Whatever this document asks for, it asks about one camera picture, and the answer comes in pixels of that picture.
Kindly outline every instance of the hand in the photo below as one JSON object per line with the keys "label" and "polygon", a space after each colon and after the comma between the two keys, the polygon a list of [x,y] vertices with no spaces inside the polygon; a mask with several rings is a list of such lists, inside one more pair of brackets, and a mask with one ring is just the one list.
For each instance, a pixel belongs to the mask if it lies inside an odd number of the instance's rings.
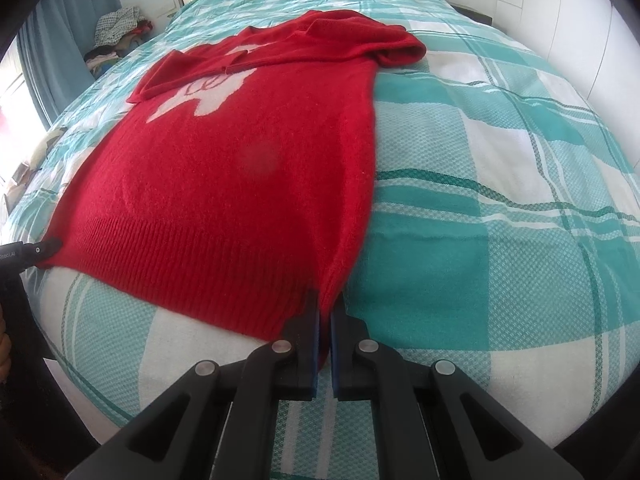
{"label": "hand", "polygon": [[0,383],[6,380],[9,375],[9,368],[11,368],[11,359],[9,358],[11,340],[9,336],[4,333],[5,329],[6,323],[2,316],[2,305],[0,305]]}

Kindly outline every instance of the bed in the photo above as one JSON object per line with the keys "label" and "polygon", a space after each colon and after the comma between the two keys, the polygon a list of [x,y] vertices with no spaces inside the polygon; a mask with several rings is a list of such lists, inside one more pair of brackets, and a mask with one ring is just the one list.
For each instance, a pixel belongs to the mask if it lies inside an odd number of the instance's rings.
{"label": "bed", "polygon": [[[348,312],[410,360],[451,359],[558,444],[640,361],[640,182],[555,69],[444,0],[189,1],[56,121],[68,130],[2,242],[41,238],[74,172],[171,49],[337,8],[404,25],[428,48],[376,78],[374,205]],[[261,344],[71,269],[23,280],[52,370],[101,441],[194,362],[226,364]],[[376,478],[369,420],[366,402],[335,402],[325,367],[315,401],[281,404],[274,478]]]}

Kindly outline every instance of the curtain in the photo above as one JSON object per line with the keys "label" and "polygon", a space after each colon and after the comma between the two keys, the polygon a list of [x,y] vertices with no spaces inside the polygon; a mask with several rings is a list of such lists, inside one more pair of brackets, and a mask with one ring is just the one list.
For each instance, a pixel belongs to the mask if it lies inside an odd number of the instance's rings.
{"label": "curtain", "polygon": [[24,79],[46,129],[93,82],[83,56],[100,16],[120,0],[40,0],[18,32]]}

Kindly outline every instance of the red sweater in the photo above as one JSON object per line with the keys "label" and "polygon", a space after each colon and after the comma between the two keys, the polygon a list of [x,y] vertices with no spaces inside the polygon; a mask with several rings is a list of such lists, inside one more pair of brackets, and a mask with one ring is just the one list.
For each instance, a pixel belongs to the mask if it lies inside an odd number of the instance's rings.
{"label": "red sweater", "polygon": [[425,51],[351,10],[172,51],[60,199],[47,266],[264,339],[309,286],[327,314],[369,217],[377,65]]}

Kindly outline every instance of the metal screw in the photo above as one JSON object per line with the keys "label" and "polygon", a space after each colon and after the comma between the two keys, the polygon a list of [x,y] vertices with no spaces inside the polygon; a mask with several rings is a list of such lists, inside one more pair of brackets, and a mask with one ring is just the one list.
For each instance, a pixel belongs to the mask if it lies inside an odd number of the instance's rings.
{"label": "metal screw", "polygon": [[436,363],[436,371],[440,375],[451,375],[456,371],[456,365],[451,361],[441,360]]}
{"label": "metal screw", "polygon": [[271,349],[276,352],[276,354],[286,354],[291,348],[291,343],[286,339],[278,339],[271,345]]}
{"label": "metal screw", "polygon": [[196,373],[198,375],[211,375],[216,371],[216,364],[213,361],[200,361],[196,364]]}
{"label": "metal screw", "polygon": [[358,343],[358,348],[361,351],[370,354],[372,352],[377,352],[380,345],[377,341],[373,341],[373,339],[363,339]]}

